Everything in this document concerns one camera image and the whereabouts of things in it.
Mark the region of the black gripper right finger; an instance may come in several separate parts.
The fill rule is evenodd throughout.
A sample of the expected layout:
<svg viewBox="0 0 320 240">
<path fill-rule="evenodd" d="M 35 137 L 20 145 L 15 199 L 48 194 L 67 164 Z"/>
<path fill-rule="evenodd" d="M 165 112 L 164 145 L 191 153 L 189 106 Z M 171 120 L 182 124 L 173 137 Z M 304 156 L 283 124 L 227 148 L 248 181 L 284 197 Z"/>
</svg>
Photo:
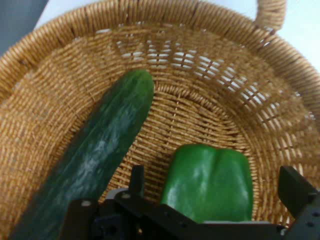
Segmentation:
<svg viewBox="0 0 320 240">
<path fill-rule="evenodd" d="M 284 240 L 320 238 L 320 192 L 292 166 L 281 166 L 278 196 L 294 222 L 285 231 Z"/>
</svg>

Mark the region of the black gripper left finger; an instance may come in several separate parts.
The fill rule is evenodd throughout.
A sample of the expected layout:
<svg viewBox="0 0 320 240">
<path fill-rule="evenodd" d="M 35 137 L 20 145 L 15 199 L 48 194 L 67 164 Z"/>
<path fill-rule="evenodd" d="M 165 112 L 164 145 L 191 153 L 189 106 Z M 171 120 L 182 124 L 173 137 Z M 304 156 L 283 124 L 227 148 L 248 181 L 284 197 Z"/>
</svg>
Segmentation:
<svg viewBox="0 0 320 240">
<path fill-rule="evenodd" d="M 144 166 L 131 170 L 129 187 L 113 199 L 73 200 L 64 217 L 61 240 L 199 240 L 197 223 L 167 205 L 144 198 Z"/>
</svg>

